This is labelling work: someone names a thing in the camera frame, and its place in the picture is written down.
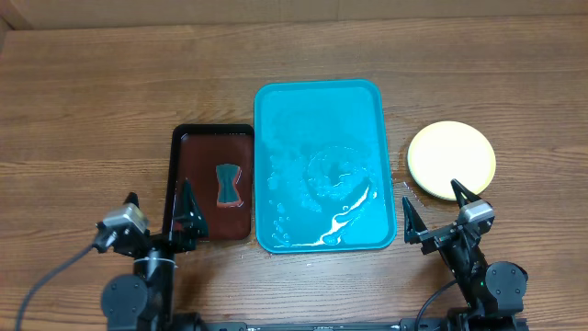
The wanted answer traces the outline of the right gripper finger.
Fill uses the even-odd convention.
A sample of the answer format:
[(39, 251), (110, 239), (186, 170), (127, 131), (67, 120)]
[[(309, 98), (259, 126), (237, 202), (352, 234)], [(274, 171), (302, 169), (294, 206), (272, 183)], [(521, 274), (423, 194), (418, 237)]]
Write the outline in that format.
[(463, 208), (467, 204), (470, 204), (481, 199), (480, 196), (468, 190), (456, 179), (452, 179), (450, 181), (450, 184), (454, 191), (456, 202), (460, 208)]
[(401, 202), (404, 215), (404, 242), (419, 244), (422, 236), (428, 233), (428, 228), (407, 197), (403, 197)]

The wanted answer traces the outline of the yellow-green plate top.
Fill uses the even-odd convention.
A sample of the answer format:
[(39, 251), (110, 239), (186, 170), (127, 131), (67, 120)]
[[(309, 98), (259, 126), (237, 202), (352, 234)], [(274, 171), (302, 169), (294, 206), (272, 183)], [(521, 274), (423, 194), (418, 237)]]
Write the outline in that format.
[(475, 194), (491, 184), (496, 156), (480, 131), (462, 122), (446, 120), (416, 133), (408, 147), (407, 166), (424, 191), (442, 200), (454, 200), (453, 179)]

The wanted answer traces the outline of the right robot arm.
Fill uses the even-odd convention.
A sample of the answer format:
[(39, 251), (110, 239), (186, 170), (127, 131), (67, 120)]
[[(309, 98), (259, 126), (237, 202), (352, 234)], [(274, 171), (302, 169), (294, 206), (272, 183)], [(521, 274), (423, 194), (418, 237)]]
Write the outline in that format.
[[(451, 187), (459, 206), (457, 219), (435, 230), (426, 227), (410, 201), (404, 197), (404, 241), (420, 244), (425, 255), (437, 252), (454, 279), (424, 303), (414, 319), (400, 321), (403, 330), (527, 330), (526, 320), (515, 315), (524, 310), (527, 272), (508, 261), (488, 263), (480, 248), (495, 218), (492, 205), (458, 180)], [(467, 304), (451, 308), (444, 318), (425, 319), (424, 313), (443, 292), (457, 285)]]

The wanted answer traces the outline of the orange green sponge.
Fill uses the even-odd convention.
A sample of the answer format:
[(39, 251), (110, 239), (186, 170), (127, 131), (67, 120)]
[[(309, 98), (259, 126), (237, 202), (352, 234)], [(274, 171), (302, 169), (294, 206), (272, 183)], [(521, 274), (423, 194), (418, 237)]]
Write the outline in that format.
[(219, 208), (239, 207), (243, 200), (237, 189), (242, 170), (238, 165), (221, 164), (216, 166), (216, 175), (219, 184), (217, 206)]

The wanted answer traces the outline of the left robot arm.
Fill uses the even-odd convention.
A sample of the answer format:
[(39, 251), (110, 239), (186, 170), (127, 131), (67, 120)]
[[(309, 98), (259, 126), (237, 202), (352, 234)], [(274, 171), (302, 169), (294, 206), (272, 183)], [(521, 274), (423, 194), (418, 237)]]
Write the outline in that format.
[(131, 192), (125, 203), (96, 225), (93, 247), (112, 248), (133, 259), (133, 272), (111, 280), (102, 292), (101, 308), (109, 330), (204, 331), (198, 313), (176, 314), (173, 308), (175, 256), (194, 251), (209, 228), (186, 180), (174, 199), (172, 224), (177, 228), (151, 234), (148, 219)]

